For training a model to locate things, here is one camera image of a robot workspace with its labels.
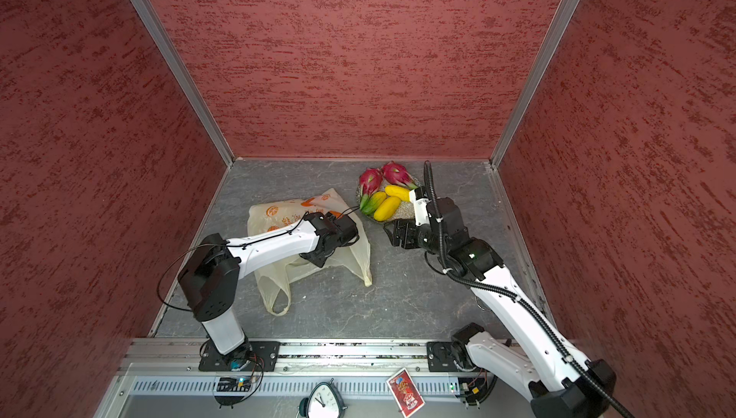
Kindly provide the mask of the green mango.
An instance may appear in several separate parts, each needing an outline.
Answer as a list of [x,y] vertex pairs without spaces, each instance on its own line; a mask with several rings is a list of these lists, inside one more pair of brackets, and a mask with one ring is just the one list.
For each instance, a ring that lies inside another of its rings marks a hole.
[[385,192],[377,191],[367,199],[360,211],[366,216],[373,216],[386,199],[387,195]]

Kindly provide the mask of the pink dragon fruit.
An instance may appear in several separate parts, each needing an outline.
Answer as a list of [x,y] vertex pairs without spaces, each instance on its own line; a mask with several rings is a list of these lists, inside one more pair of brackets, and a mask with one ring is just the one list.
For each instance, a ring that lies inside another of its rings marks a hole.
[[418,187],[406,167],[395,161],[385,163],[381,167],[381,174],[383,174],[383,179],[390,185],[400,186],[408,190],[414,190]]
[[360,209],[363,209],[370,198],[381,188],[383,183],[383,172],[377,168],[368,168],[358,180],[358,197],[360,198]]

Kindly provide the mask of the fruit print plastic bag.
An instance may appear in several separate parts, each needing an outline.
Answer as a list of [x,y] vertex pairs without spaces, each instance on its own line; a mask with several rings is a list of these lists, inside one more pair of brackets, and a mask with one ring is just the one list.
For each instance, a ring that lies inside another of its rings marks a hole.
[[[349,213],[350,203],[345,202],[333,188],[321,195],[304,200],[287,200],[262,203],[249,209],[247,233],[250,236],[291,226],[307,212],[344,214],[356,222],[360,239],[358,243],[338,249],[328,258],[322,270],[345,268],[361,279],[367,287],[373,285],[371,272],[371,246],[358,214]],[[293,255],[255,272],[258,290],[266,310],[272,316],[283,316],[291,308],[291,284],[317,274],[321,269],[309,261]]]

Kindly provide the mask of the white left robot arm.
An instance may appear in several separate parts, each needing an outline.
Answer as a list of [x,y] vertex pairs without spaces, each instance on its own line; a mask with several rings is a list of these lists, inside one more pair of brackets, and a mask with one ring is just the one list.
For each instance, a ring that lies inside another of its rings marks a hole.
[[216,352],[228,362],[248,359],[249,342],[233,311],[239,282],[293,256],[322,268],[337,249],[359,239],[354,220],[331,212],[308,212],[292,226],[252,237],[224,239],[212,234],[194,249],[177,282]]

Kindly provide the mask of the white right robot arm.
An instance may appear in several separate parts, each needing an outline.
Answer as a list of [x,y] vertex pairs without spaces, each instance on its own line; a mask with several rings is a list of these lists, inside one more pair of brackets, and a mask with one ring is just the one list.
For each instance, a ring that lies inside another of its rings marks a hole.
[[386,222],[390,243],[438,258],[442,274],[469,288],[506,327],[514,350],[470,324],[453,340],[477,368],[524,397],[537,417],[600,417],[613,404],[616,375],[568,341],[523,293],[500,255],[471,236],[449,198],[413,201],[411,219]]

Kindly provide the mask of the red playing card pack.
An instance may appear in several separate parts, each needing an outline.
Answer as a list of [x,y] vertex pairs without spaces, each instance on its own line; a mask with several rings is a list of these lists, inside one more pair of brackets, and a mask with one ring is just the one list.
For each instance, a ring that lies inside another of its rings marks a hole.
[[386,384],[404,418],[412,417],[425,406],[426,401],[406,368],[391,376]]

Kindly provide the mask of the white teal alarm clock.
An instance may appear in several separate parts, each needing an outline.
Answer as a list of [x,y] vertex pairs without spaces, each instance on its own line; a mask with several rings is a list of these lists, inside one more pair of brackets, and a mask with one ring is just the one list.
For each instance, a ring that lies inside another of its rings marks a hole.
[[302,418],[342,418],[347,406],[333,380],[319,383],[309,397],[301,400],[298,416]]

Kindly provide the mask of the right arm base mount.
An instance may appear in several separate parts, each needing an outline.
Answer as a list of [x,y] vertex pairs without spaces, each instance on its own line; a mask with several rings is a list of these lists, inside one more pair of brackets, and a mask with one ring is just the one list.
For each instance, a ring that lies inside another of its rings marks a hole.
[[464,345],[459,341],[429,341],[425,346],[430,372],[478,371],[478,367],[470,360]]

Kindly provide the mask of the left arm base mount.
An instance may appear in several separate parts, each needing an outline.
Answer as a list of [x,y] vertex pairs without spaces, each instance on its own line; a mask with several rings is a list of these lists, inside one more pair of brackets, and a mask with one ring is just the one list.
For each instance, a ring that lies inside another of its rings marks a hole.
[[246,341],[229,354],[222,354],[209,339],[200,347],[199,371],[202,372],[272,372],[281,343],[279,341]]

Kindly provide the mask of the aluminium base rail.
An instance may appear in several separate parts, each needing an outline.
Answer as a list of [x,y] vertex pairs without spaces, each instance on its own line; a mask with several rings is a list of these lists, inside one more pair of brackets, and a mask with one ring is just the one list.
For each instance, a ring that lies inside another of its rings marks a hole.
[[486,370],[430,372],[424,339],[279,339],[272,372],[199,371],[206,342],[137,339],[97,414],[291,417],[319,383],[333,380],[344,416],[403,417],[386,381],[406,368],[425,400],[422,417],[536,417],[524,397]]

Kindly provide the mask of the aluminium corner post right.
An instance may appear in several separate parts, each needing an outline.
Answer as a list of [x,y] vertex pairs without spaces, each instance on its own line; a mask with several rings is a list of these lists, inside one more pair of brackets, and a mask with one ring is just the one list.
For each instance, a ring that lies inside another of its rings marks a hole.
[[519,126],[521,126],[521,121],[523,121],[523,117],[526,115],[580,1],[560,0],[527,79],[521,89],[517,103],[490,158],[490,167],[493,170],[500,169],[503,158],[510,148],[512,140],[517,130],[519,130]]

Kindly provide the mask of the aluminium corner post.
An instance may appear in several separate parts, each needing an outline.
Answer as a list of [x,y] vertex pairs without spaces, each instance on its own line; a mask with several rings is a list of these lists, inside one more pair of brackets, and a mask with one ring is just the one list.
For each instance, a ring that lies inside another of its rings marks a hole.
[[517,130],[519,130],[519,126],[521,126],[521,121],[523,121],[523,117],[526,115],[580,1],[560,0],[527,79],[521,89],[517,103],[490,158],[490,167],[493,170],[500,169],[503,158],[510,148],[512,140]]
[[130,2],[145,26],[145,29],[147,29],[149,36],[153,39],[170,72],[174,75],[176,83],[178,83],[178,86],[192,106],[207,136],[209,136],[211,142],[214,144],[226,167],[230,168],[237,158],[201,95],[191,73],[189,73],[184,61],[178,54],[151,0],[130,0]]

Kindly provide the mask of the aluminium corner post left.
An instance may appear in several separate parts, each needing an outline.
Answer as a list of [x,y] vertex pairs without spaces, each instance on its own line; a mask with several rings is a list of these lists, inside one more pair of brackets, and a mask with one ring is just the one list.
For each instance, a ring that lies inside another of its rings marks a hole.
[[178,83],[178,86],[192,106],[207,136],[209,136],[211,142],[214,144],[226,167],[230,168],[237,158],[201,95],[191,73],[189,73],[184,61],[178,54],[151,0],[130,0],[130,2],[145,26],[145,29],[147,29],[149,36],[153,39],[170,72],[174,75],[176,83]]

